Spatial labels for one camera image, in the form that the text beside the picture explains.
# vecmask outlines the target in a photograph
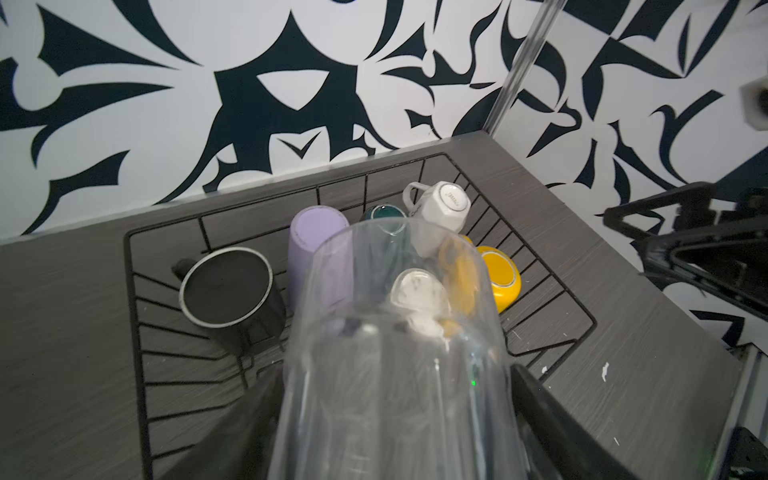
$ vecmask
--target black and white wall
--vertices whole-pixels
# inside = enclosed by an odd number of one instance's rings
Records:
[[[0,0],[0,238],[478,130],[537,10]]]
[[[717,184],[722,210],[768,186],[768,131],[740,94],[767,74],[767,0],[569,0],[495,139],[641,270],[599,215],[694,181]],[[675,208],[627,220],[667,233]],[[726,343],[768,351],[765,322],[685,283],[664,292]]]

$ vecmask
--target white triangle shape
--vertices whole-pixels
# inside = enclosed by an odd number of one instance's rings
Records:
[[[293,110],[301,110],[323,87],[328,72],[323,70],[282,70],[257,75],[262,85]]]

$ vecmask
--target black wire rack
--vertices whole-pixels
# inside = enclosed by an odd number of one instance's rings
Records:
[[[180,282],[170,267],[224,247],[251,247],[270,261],[286,300],[287,234],[299,210],[330,205],[353,223],[372,205],[404,208],[402,190],[408,183],[439,180],[462,186],[472,200],[462,233],[475,245],[504,251],[520,270],[520,296],[499,316],[509,355],[542,382],[562,365],[597,326],[594,316],[445,154],[133,230],[124,248],[147,480],[167,471],[261,372],[283,361],[293,316],[288,312],[279,338],[265,336],[260,353],[235,358],[186,321],[178,306]]]

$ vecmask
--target clear plastic cup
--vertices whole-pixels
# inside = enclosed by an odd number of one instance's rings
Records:
[[[314,254],[269,479],[523,479],[505,371],[476,249],[423,220],[357,223]]]

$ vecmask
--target purple cup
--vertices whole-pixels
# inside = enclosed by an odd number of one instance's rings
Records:
[[[332,207],[316,205],[301,210],[290,223],[288,240],[288,304],[296,312],[304,280],[317,247],[349,226],[344,214]]]

